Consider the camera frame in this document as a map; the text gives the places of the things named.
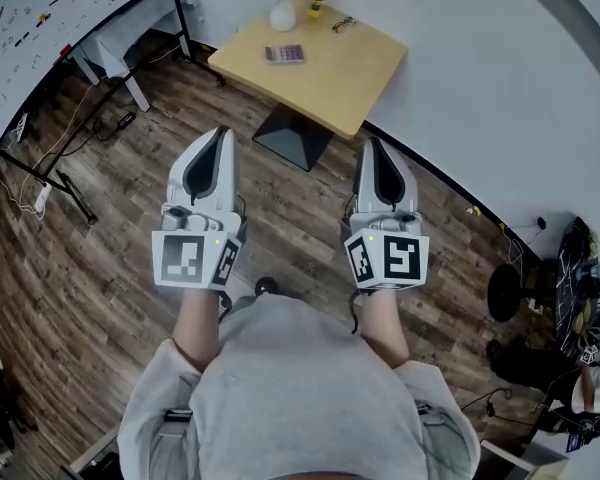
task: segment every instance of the chair wheel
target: chair wheel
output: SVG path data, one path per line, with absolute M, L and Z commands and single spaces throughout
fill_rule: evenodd
M 263 293 L 278 295 L 280 293 L 280 289 L 278 288 L 278 283 L 276 283 L 276 280 L 273 277 L 261 277 L 256 283 L 255 292 L 256 297 L 259 297 Z

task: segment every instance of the black table base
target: black table base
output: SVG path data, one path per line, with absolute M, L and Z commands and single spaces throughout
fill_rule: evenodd
M 331 137 L 331 130 L 280 104 L 258 128 L 253 141 L 309 172 Z

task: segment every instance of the power strip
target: power strip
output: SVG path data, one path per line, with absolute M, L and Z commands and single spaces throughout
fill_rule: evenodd
M 40 194 L 38 194 L 38 199 L 36 199 L 35 209 L 37 213 L 44 212 L 44 208 L 47 205 L 47 199 L 49 199 L 49 194 L 51 194 L 52 188 L 53 187 L 51 187 L 51 185 L 48 183 L 45 183 L 44 187 L 42 187 Z

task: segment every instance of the wooden table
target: wooden table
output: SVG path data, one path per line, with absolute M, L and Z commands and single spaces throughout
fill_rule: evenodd
M 333 133 L 351 138 L 359 130 L 407 47 L 357 22 L 336 33 L 346 15 L 323 6 L 308 16 L 309 0 L 294 0 L 297 23 L 276 32 L 266 15 L 257 17 L 209 57 L 220 73 L 277 99 L 254 140 L 309 171 Z M 300 44 L 303 64 L 269 65 L 265 46 Z

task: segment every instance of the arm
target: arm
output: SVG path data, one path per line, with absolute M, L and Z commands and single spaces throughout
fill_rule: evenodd
M 379 290 L 365 296 L 362 312 L 362 338 L 391 368 L 409 360 L 395 290 Z
M 173 341 L 180 353 L 203 372 L 218 354 L 218 294 L 212 290 L 187 289 Z
M 580 369 L 582 371 L 582 400 L 584 401 L 584 410 L 595 412 L 593 404 L 596 390 L 593 387 L 593 379 L 591 378 L 591 367 L 588 364 L 583 364 Z

